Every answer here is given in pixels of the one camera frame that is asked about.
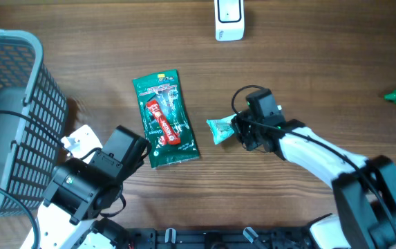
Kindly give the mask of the teal wet wipes pack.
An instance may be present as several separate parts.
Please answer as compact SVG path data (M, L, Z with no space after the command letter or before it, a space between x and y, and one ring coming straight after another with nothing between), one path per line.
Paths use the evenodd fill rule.
M218 145L226 139L234 135L234 129L232 128L232 119L236 115L227 116L226 118L207 120L207 124L211 130L214 144Z

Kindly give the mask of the red white snack packet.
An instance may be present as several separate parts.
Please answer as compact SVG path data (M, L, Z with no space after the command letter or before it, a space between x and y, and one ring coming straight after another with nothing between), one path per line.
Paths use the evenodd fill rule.
M166 116L162 112L157 100L150 100L146 103L146 108L150 111L156 122L159 124L163 134L160 136L159 141L162 146L164 145L179 145L181 143L179 133L176 132L169 124Z

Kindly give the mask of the green 3M gloves packet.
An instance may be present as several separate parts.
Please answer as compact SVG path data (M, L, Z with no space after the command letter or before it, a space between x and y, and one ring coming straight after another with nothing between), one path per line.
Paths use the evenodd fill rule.
M138 107L142 119L144 134L151 143L149 161L153 169L181 163L200 157L193 129L182 97L180 78L177 70L153 73L133 80ZM163 134L146 103L157 100L162 112L172 128L179 133L179 145L160 144Z

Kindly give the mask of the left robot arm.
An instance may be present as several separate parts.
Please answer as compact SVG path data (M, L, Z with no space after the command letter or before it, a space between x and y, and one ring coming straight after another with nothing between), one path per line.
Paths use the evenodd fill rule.
M132 234L106 212L124 201L123 182L144 163L151 143L118 126L102 148L58 165L44 191L36 222L22 248L133 248Z

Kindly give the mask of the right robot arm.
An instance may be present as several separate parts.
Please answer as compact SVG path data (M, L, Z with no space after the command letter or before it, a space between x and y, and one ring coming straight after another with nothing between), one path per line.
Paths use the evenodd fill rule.
M337 207L308 226L315 248L396 246L396 165L386 156L367 158L316 135L303 122L286 120L272 92L252 85L247 109L235 111L232 126L248 151L301 166L331 188Z

